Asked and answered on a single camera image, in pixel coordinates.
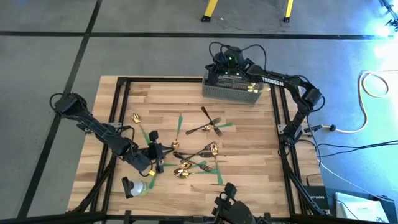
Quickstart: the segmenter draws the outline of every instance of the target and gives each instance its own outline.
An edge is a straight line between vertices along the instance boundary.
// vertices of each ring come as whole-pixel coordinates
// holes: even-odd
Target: wooden table
[[[104,123],[107,122],[111,111],[116,80],[117,77],[114,76],[103,76],[99,83],[93,115]],[[287,102],[292,117],[297,107],[289,92],[287,92]],[[278,104],[279,108],[282,108],[280,98]],[[201,106],[206,107],[212,118],[221,117],[223,120],[220,124],[232,122],[234,126],[222,128],[224,132],[222,138],[213,131],[210,133],[197,131],[185,135],[185,131],[208,122],[200,110]],[[133,112],[141,116],[142,126],[147,132],[158,130],[158,142],[164,145],[170,145],[174,141],[178,116],[182,113],[179,151],[197,152],[208,143],[216,141],[220,147],[218,162],[224,184],[231,182],[237,187],[236,199],[244,202],[255,215],[270,212],[273,217],[289,216],[282,165],[277,154],[279,144],[270,91],[264,90],[255,105],[246,105],[203,98],[201,83],[131,83],[124,125],[134,126],[136,128],[134,141],[140,147],[146,147],[143,134],[132,122]],[[132,133],[126,131],[123,134],[130,137]],[[103,145],[93,134],[86,136],[68,204],[69,210],[75,208],[94,185],[102,147]],[[309,174],[318,174],[318,162],[313,146],[300,142],[296,147],[302,179]],[[206,160],[209,166],[215,167],[212,158],[196,157],[194,160],[197,162]],[[166,163],[178,164],[179,159],[169,155]],[[134,215],[211,216],[215,206],[214,200],[224,189],[223,185],[217,185],[217,176],[197,174],[188,179],[179,179],[173,175],[174,169],[175,167],[165,167],[165,172],[157,177],[155,187],[145,197],[126,199],[121,183],[122,177],[128,177],[130,180],[142,179],[146,182],[150,182],[152,177],[143,178],[133,166],[118,160],[108,214],[124,214],[125,210],[132,210]],[[311,176],[310,182],[322,185],[320,175]],[[299,212],[297,192],[294,187],[292,188],[297,203],[296,212]],[[103,189],[99,203],[103,199]]]

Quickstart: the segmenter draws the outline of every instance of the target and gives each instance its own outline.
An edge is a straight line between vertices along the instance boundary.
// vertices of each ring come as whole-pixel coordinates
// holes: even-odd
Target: mesh basket
[[[203,76],[202,95],[214,99],[255,104],[263,88],[263,83],[250,83],[239,75],[220,75],[215,85],[207,78],[208,71]]]

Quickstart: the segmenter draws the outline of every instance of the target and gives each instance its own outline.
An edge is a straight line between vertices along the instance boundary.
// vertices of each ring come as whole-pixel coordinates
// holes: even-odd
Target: cable
[[[305,81],[307,81],[309,84],[311,84],[310,80],[307,77],[303,76],[303,75],[291,75],[290,77],[300,77],[300,78],[305,79]]]
[[[382,142],[382,143],[376,143],[376,144],[370,144],[370,145],[365,145],[365,146],[340,146],[340,145],[325,144],[325,143],[321,143],[318,146],[316,146],[313,142],[311,142],[309,140],[306,140],[306,139],[299,139],[298,141],[309,142],[318,150],[319,150],[319,146],[331,146],[331,147],[342,147],[342,148],[352,149],[352,150],[349,150],[349,151],[335,152],[333,154],[323,155],[321,157],[335,156],[335,155],[338,155],[338,154],[349,153],[349,152],[354,152],[354,151],[361,150],[361,149],[369,149],[369,148],[373,148],[373,147],[396,146],[396,145],[398,145],[398,140]]]
[[[364,118],[365,118],[363,125],[359,129],[354,130],[354,131],[345,131],[345,130],[338,129],[338,128],[335,129],[336,131],[338,131],[340,133],[357,133],[357,132],[362,131],[362,129],[365,128],[365,126],[368,124],[368,114],[367,114],[367,112],[365,110],[365,107],[364,107],[361,89],[363,89],[369,96],[372,96],[372,97],[375,97],[375,98],[383,98],[383,97],[387,96],[387,94],[389,92],[389,85],[388,85],[387,81],[383,77],[381,77],[381,75],[380,75],[380,73],[383,73],[383,72],[398,72],[398,70],[384,70],[384,71],[378,71],[378,72],[364,71],[358,78],[359,105],[361,106],[361,110],[362,110],[362,113],[363,113]],[[375,95],[375,94],[369,92],[369,90],[366,88],[366,82],[365,81],[370,76],[378,77],[382,82],[384,82],[384,84],[386,85],[385,94],[383,94],[383,95]],[[327,126],[327,125],[322,125],[322,127],[323,128],[328,128],[328,129],[331,128],[331,126]]]
[[[53,109],[54,111],[55,111],[55,107],[53,106],[53,104],[52,104],[52,98],[53,97],[55,97],[55,96],[57,96],[57,95],[63,95],[62,93],[54,93],[54,94],[52,94],[51,96],[50,96],[50,107],[51,107],[51,109]]]
[[[266,71],[266,67],[267,67],[267,52],[266,52],[266,50],[259,44],[252,44],[250,46],[247,46],[247,47],[241,49],[241,51],[247,50],[247,49],[249,49],[251,47],[259,47],[259,48],[261,48],[262,52],[264,53],[264,71]]]
[[[384,201],[387,201],[387,202],[390,202],[390,201],[391,201],[391,200],[389,200],[389,199],[382,198],[382,197],[380,197],[380,196],[377,196],[377,195],[375,195],[375,194],[372,194],[371,192],[368,192],[367,190],[363,189],[362,187],[360,187],[360,186],[358,186],[358,185],[356,185],[356,184],[354,184],[354,183],[352,183],[352,182],[350,182],[350,181],[348,181],[348,180],[346,180],[346,179],[340,177],[339,175],[335,174],[333,171],[331,171],[329,168],[327,168],[325,165],[323,165],[323,163],[320,163],[320,164],[321,164],[321,166],[322,166],[324,169],[326,169],[329,173],[331,173],[331,174],[335,175],[336,177],[338,177],[339,179],[341,179],[341,180],[343,180],[343,181],[345,181],[345,182],[351,184],[352,186],[354,186],[354,187],[356,187],[356,188],[358,188],[358,189],[360,189],[360,190],[362,190],[362,191],[368,193],[369,195],[372,195],[373,197],[376,197],[376,198],[378,198],[378,199],[381,199],[381,200],[384,200]]]
[[[307,186],[310,186],[310,181],[308,180],[308,177],[315,176],[315,175],[321,175],[321,174],[309,174],[305,177],[305,182],[307,183]]]
[[[351,214],[353,214],[353,216],[354,216],[357,220],[359,220],[359,218],[358,218],[356,215],[354,215],[354,213],[347,207],[347,205],[346,205],[344,202],[342,202],[341,200],[337,200],[337,199],[333,198],[333,197],[330,196],[328,193],[326,193],[326,195],[329,196],[329,197],[331,197],[331,199],[334,199],[334,200],[336,200],[336,201],[342,203],[342,204],[347,208],[347,210],[348,210]]]
[[[151,171],[153,168],[154,168],[154,165],[153,165],[153,164],[151,164],[151,165],[150,165],[150,171]],[[142,172],[141,172],[141,171],[139,171],[139,175],[141,175],[142,177],[147,177],[147,176],[149,176],[149,174],[150,174],[150,172],[148,172],[148,174],[147,174],[147,175],[144,175],[144,174],[142,174]]]
[[[259,224],[262,221],[265,224],[269,224],[269,222],[264,217],[258,217],[256,224]]]
[[[317,112],[318,110],[320,110],[320,109],[322,109],[323,108],[323,106],[325,105],[325,103],[326,103],[326,99],[325,99],[325,97],[324,96],[322,96],[322,99],[323,99],[323,103],[322,103],[322,105],[318,108],[318,109],[315,109],[315,110],[312,110],[311,111],[311,113],[312,112]]]
[[[398,143],[396,143],[396,144],[382,144],[382,145],[380,145],[380,146],[372,146],[372,147],[381,147],[381,146],[396,146],[396,145],[398,145]],[[338,154],[343,154],[343,153],[354,152],[354,151],[357,151],[357,150],[361,150],[361,149],[368,149],[368,148],[372,148],[372,147],[359,147],[359,148],[352,149],[352,150],[349,150],[349,151],[335,152],[335,153],[333,153],[333,154],[324,155],[324,156],[322,156],[322,157],[335,156],[335,155],[338,155]]]
[[[308,120],[308,116],[306,117],[306,119],[307,119],[308,127],[310,128],[310,131],[311,131],[311,136],[312,136],[312,139],[313,139],[313,143],[314,143],[314,145],[315,145],[315,153],[317,153],[317,151],[318,151],[318,155],[319,155],[319,157],[318,157],[318,158],[319,158],[319,164],[318,164],[318,166],[320,167],[320,166],[321,166],[321,158],[322,158],[322,156],[321,156],[321,151],[319,150],[317,140],[315,139],[315,135],[314,135],[314,133],[313,133],[313,131],[312,131],[311,124],[310,124],[310,122],[309,122],[309,120]]]
[[[240,51],[237,51],[237,50],[235,50],[235,49],[232,49],[230,45],[223,44],[223,43],[218,42],[218,41],[214,41],[214,42],[210,43],[210,45],[209,45],[209,53],[210,53],[211,57],[213,58],[213,60],[216,60],[218,63],[221,63],[221,62],[220,62],[218,59],[216,59],[216,58],[214,57],[213,52],[211,51],[211,46],[212,46],[213,44],[220,44],[220,45],[221,45],[221,46],[220,46],[220,53],[221,53],[222,56],[224,57],[225,62],[227,61],[227,59],[226,59],[226,57],[225,57],[225,55],[224,55],[224,53],[223,53],[223,47],[227,48],[228,50],[233,50],[233,51],[235,51],[235,52],[243,52],[244,50],[247,50],[247,49],[249,49],[249,48],[251,48],[251,47],[259,47],[259,48],[261,48],[262,52],[264,53],[264,70],[266,70],[266,65],[267,65],[267,52],[266,52],[266,50],[264,49],[264,47],[261,46],[261,45],[259,45],[259,44],[252,44],[252,45],[249,45],[249,46],[247,46],[247,47],[245,47],[245,48],[243,48],[243,49],[240,49]]]

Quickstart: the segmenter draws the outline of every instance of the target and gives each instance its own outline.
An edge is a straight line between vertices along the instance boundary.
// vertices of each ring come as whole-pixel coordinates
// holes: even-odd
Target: concrete floor
[[[0,31],[84,32],[94,5],[95,0],[3,0]],[[199,21],[205,6],[206,0],[103,0],[93,32],[373,35],[389,20],[382,16],[378,0],[297,1],[290,24],[281,22],[281,0],[220,1],[210,24]],[[360,71],[396,69],[394,41],[97,37],[88,42],[73,91],[91,108],[102,75],[202,75],[211,62],[207,46],[214,40],[240,47],[261,44],[267,50],[267,69],[308,77],[327,100],[310,116],[312,125],[360,126]],[[81,37],[0,37],[0,219],[18,213],[53,118],[48,98],[63,91],[80,42]],[[245,55],[262,64],[260,51]],[[364,131],[320,131],[318,143],[360,146],[397,139],[396,76],[388,77],[393,92],[389,97],[364,96],[370,119]],[[369,83],[374,91],[382,91],[378,80]],[[29,216],[65,211],[83,140],[74,122],[62,121]],[[339,149],[321,150],[328,154]],[[398,201],[397,156],[396,147],[389,146],[324,158],[323,163],[362,188]],[[327,170],[322,176],[327,187],[360,192]]]

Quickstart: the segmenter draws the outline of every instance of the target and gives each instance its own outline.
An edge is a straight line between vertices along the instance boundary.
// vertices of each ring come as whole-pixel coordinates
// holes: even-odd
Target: yellow post
[[[292,13],[293,8],[293,0],[287,0],[287,8],[286,8],[286,15],[284,18],[284,22],[290,22],[290,14]]]
[[[216,8],[217,2],[218,2],[218,0],[209,0],[205,14],[201,18],[202,22],[210,22],[211,15],[213,14],[214,9]]]

